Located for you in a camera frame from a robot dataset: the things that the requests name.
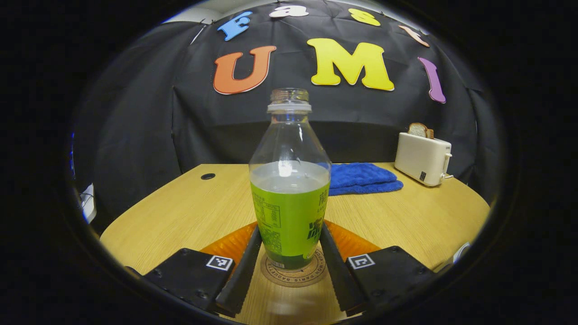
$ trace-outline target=toaster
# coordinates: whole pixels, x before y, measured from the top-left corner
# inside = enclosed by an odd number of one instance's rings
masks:
[[[401,132],[394,167],[426,186],[437,186],[446,178],[450,157],[451,143]]]

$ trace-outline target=table surface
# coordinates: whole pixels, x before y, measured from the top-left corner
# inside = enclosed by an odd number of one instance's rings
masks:
[[[403,188],[329,197],[327,220],[381,248],[398,245],[430,269],[476,238],[490,207],[465,184],[450,178],[430,188],[395,169],[393,162],[375,165],[396,174]],[[202,180],[206,173],[216,176]],[[180,248],[201,250],[255,220],[248,166],[204,164],[128,209],[104,231],[101,242],[122,265],[145,274]],[[297,325],[346,318],[328,274],[308,287],[281,287],[261,273],[263,255],[261,246],[235,321]]]

